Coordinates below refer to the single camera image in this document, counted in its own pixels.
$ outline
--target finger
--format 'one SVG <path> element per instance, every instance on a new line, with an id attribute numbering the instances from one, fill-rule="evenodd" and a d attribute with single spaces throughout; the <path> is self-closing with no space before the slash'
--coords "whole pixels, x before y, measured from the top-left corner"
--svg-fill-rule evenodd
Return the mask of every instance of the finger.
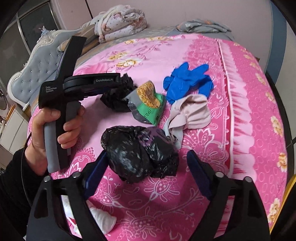
<path id="1" fill-rule="evenodd" d="M 44 124 L 57 120 L 61 116 L 58 110 L 43 108 L 33 118 L 32 121 L 32 140 L 36 144 L 44 143 Z"/>
<path id="2" fill-rule="evenodd" d="M 83 117 L 78 115 L 74 119 L 64 124 L 64 130 L 71 131 L 71 130 L 77 129 L 82 125 L 82 122 L 83 122 Z"/>
<path id="3" fill-rule="evenodd" d="M 71 147 L 73 147 L 76 144 L 77 140 L 78 140 L 78 137 L 76 137 L 72 141 L 69 141 L 69 142 L 67 142 L 65 144 L 61 144 L 61 147 L 63 149 L 71 148 Z"/>
<path id="4" fill-rule="evenodd" d="M 57 138 L 57 141 L 59 144 L 65 144 L 69 141 L 72 141 L 74 140 L 76 137 L 78 137 L 79 133 L 81 131 L 81 127 L 78 127 L 77 129 L 74 129 L 72 131 L 68 131 L 62 135 L 60 135 L 58 138 Z"/>
<path id="5" fill-rule="evenodd" d="M 84 108 L 84 106 L 82 105 L 82 106 L 80 106 L 80 109 L 78 110 L 78 115 L 79 115 L 79 116 L 83 116 L 84 113 L 85 113 L 85 108 Z"/>

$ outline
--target tufted headboard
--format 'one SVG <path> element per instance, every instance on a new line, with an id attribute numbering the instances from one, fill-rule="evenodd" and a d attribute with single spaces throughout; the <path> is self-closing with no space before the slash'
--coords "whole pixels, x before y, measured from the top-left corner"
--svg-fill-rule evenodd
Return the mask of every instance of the tufted headboard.
<path id="1" fill-rule="evenodd" d="M 78 30 L 52 30 L 43 35 L 35 45 L 25 67 L 9 80 L 9 97 L 20 104 L 23 110 L 36 99 L 43 82 L 54 80 L 62 52 L 57 47 Z"/>

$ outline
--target pink bedspread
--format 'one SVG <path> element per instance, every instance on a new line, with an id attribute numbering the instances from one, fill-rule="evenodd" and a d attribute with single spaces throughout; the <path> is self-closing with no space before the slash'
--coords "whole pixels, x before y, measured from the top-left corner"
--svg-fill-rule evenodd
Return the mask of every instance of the pink bedspread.
<path id="1" fill-rule="evenodd" d="M 151 80 L 161 93 L 164 77 L 185 61 L 190 69 L 204 63 L 210 66 L 208 74 L 215 86 L 208 103 L 211 124 L 184 131 L 176 177 L 147 178 L 131 185 L 106 170 L 90 200 L 117 217 L 108 240 L 188 240 L 208 205 L 186 164 L 190 149 L 229 177 L 252 177 L 270 225 L 274 222 L 287 179 L 282 121 L 263 72 L 245 48 L 198 34 L 129 40 L 95 55 L 74 74 L 127 72 L 137 85 Z M 68 177 L 94 161 L 102 151 L 100 139 L 106 128 L 143 125 L 131 113 L 112 112 L 99 98 L 82 101 L 87 111 L 76 154 L 66 173 L 54 173 L 53 178 Z M 169 113 L 167 104 L 160 127 Z M 232 203 L 230 199 L 216 236 L 225 231 Z"/>

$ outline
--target yellow object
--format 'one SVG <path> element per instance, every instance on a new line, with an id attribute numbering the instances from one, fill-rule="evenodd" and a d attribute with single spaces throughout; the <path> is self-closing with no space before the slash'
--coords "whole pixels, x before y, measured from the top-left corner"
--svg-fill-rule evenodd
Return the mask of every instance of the yellow object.
<path id="1" fill-rule="evenodd" d="M 269 229 L 270 233 L 272 232 L 272 230 L 273 230 L 273 228 L 274 228 L 274 226 L 276 224 L 276 221 L 277 221 L 279 215 L 281 214 L 281 210 L 282 210 L 283 206 L 285 205 L 285 202 L 286 202 L 286 200 L 287 200 L 287 198 L 289 196 L 289 193 L 292 190 L 292 188 L 293 188 L 293 186 L 294 186 L 295 183 L 296 183 L 296 174 L 291 178 L 291 180 L 289 181 L 288 185 L 286 186 L 286 189 L 285 189 L 285 192 L 284 192 L 284 195 L 283 195 L 283 201 L 282 201 L 280 210 L 278 212 L 278 215 L 276 216 L 276 219 L 275 219 L 273 225 Z"/>
<path id="2" fill-rule="evenodd" d="M 5 118 L 5 121 L 8 121 L 8 120 L 9 120 L 9 118 L 10 118 L 11 114 L 13 113 L 14 109 L 15 109 L 15 104 L 13 104 L 13 105 L 11 106 L 9 112 L 7 113 L 7 116 L 6 116 L 6 118 Z"/>
<path id="3" fill-rule="evenodd" d="M 137 94 L 148 107 L 154 109 L 160 107 L 160 101 L 155 97 L 155 86 L 150 80 L 137 88 Z"/>

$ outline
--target cable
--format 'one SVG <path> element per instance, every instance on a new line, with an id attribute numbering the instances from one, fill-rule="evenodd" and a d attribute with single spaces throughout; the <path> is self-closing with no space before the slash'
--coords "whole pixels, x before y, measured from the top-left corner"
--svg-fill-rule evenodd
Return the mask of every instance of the cable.
<path id="1" fill-rule="evenodd" d="M 23 189 L 24 189 L 25 196 L 26 196 L 26 199 L 27 199 L 27 201 L 28 201 L 30 207 L 32 207 L 32 202 L 30 201 L 30 199 L 29 199 L 29 197 L 28 197 L 28 193 L 27 193 L 26 188 L 25 188 L 25 185 L 24 185 L 24 180 L 23 180 L 23 178 L 22 178 L 22 161 L 23 161 L 23 159 L 25 158 L 25 151 L 26 151 L 26 149 L 27 149 L 27 147 L 28 147 L 28 142 L 29 142 L 31 136 L 32 136 L 32 132 L 30 132 L 30 134 L 29 134 L 29 136 L 28 136 L 28 138 L 27 138 L 27 140 L 26 140 L 26 143 L 25 143 L 24 149 L 23 149 L 23 151 L 22 151 L 22 158 L 21 158 L 21 160 L 20 160 L 20 175 L 21 175 L 21 179 L 22 179 L 22 187 L 23 187 Z"/>
<path id="2" fill-rule="evenodd" d="M 85 0 L 85 3 L 86 3 L 86 6 L 87 6 L 87 9 L 89 10 L 89 14 L 91 15 L 91 19 L 93 19 L 94 17 L 91 14 L 91 9 L 89 8 L 89 3 L 87 2 L 87 0 Z"/>

